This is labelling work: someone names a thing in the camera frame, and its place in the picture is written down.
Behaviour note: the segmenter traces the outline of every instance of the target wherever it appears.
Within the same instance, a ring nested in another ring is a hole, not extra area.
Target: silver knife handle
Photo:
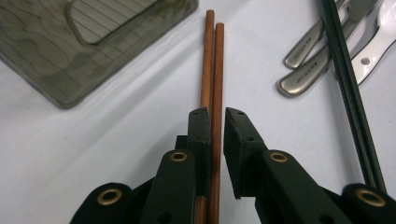
[[[356,26],[356,22],[346,20],[343,26],[346,39],[350,37]],[[282,95],[287,97],[295,97],[303,94],[326,71],[330,59],[329,47],[326,45],[308,60],[308,62],[280,79],[277,89]]]
[[[345,0],[338,0],[336,3],[337,9],[339,9]],[[285,57],[284,64],[288,68],[294,69],[300,66],[305,58],[311,52],[312,48],[321,39],[323,33],[323,22],[319,20],[309,31],[299,40],[289,54]]]

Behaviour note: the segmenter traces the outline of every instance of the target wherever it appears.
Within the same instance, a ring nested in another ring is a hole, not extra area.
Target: brass insert
[[[383,207],[386,204],[385,200],[381,196],[368,189],[357,189],[356,196],[363,202],[375,207]]]
[[[119,189],[107,189],[99,194],[97,202],[101,205],[111,205],[116,203],[122,196],[122,191]]]
[[[184,161],[187,159],[187,154],[184,152],[175,152],[171,155],[172,161]]]
[[[279,153],[279,152],[273,152],[270,154],[270,157],[273,161],[278,161],[278,162],[285,162],[288,160],[288,157],[285,155]]]

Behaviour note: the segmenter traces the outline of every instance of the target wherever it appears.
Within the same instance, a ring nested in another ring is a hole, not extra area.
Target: white table
[[[225,23],[223,105],[245,111],[269,148],[293,155],[324,188],[362,182],[343,100],[330,69],[288,99],[276,82],[286,53],[319,18],[317,1],[202,0],[198,10],[125,65],[80,105],[61,110],[0,63],[2,223],[68,223],[95,188],[135,188],[187,134],[199,106],[205,12]],[[375,15],[348,43],[364,45]],[[360,86],[389,195],[396,198],[396,48]],[[260,223],[254,199],[236,201],[221,164],[220,223]]]

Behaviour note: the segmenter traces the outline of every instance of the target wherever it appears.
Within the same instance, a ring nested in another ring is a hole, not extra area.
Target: black chopstick
[[[319,8],[326,28],[328,45],[338,76],[364,181],[367,185],[386,192],[384,178],[376,156],[373,138],[335,3],[333,0],[319,0]]]

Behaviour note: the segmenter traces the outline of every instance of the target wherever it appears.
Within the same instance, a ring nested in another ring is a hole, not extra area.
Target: chopstick
[[[221,161],[221,122],[222,122],[222,87],[224,58],[224,24],[216,24],[215,59],[212,97],[212,174],[210,177],[210,198],[208,205],[208,224],[219,223],[219,182]]]
[[[335,3],[329,0],[319,2],[364,181],[387,192]]]
[[[207,114],[210,118],[212,107],[212,72],[213,72],[213,39],[215,33],[215,12],[208,10],[205,20],[205,43],[204,43],[204,59],[202,69],[201,84],[201,107],[206,107]],[[195,203],[195,223],[206,224],[207,198],[204,196],[197,197]]]

